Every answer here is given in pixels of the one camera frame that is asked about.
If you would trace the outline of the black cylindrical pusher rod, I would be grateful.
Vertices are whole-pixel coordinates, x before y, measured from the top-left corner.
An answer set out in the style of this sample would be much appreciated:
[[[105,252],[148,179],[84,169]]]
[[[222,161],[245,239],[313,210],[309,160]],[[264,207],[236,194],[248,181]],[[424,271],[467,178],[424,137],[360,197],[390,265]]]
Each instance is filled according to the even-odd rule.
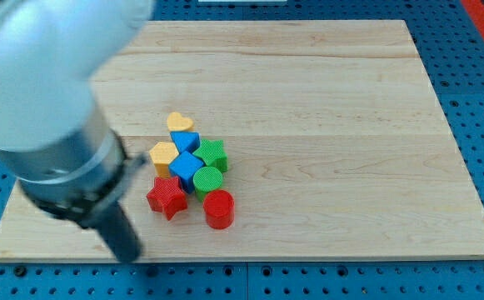
[[[96,219],[93,228],[120,263],[132,263],[142,253],[142,244],[118,202]]]

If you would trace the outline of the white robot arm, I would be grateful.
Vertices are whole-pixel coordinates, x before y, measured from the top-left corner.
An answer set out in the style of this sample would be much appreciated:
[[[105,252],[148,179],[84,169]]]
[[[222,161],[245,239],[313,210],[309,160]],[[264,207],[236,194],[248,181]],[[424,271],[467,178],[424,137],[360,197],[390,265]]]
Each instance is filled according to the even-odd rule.
[[[95,229],[122,263],[142,245],[120,206],[145,163],[109,126],[92,75],[152,16],[142,1],[0,1],[0,161],[38,208]]]

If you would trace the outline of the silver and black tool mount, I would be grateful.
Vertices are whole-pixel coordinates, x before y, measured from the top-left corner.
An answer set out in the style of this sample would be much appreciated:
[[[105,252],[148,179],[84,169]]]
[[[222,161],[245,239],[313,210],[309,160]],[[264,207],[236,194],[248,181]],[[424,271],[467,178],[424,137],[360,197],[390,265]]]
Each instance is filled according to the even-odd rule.
[[[127,154],[122,139],[95,107],[70,133],[33,150],[0,147],[0,160],[30,200],[55,218],[99,228],[114,218],[128,227],[119,201],[147,158]]]

